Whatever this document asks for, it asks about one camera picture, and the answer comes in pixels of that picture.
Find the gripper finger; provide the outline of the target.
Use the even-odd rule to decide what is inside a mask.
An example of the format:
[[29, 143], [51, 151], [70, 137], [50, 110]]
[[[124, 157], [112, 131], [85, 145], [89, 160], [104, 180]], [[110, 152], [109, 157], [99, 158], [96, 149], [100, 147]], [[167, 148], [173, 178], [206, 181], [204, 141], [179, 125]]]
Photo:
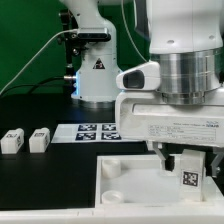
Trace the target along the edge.
[[206, 175], [216, 178], [221, 171], [220, 163], [224, 159], [224, 154], [206, 154], [205, 167]]

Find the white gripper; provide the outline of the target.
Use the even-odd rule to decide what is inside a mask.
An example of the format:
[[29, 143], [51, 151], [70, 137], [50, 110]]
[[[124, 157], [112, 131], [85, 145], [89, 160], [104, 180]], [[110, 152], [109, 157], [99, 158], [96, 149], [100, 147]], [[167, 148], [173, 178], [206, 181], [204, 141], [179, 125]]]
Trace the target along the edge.
[[156, 92], [122, 91], [115, 121], [122, 138], [145, 140], [162, 169], [172, 172], [175, 157], [163, 143], [224, 147], [224, 90], [208, 92], [198, 105], [166, 104]]

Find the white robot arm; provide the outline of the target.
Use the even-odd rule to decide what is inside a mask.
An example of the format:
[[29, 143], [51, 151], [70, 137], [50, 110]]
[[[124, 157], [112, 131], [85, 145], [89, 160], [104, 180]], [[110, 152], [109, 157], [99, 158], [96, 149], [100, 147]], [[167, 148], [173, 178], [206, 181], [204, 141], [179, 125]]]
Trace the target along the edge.
[[[116, 29], [101, 5], [135, 4], [137, 29], [150, 39], [148, 62], [120, 71]], [[82, 57], [73, 98], [113, 103], [127, 139], [212, 148], [212, 174], [224, 158], [221, 51], [224, 0], [61, 0], [77, 21]]]

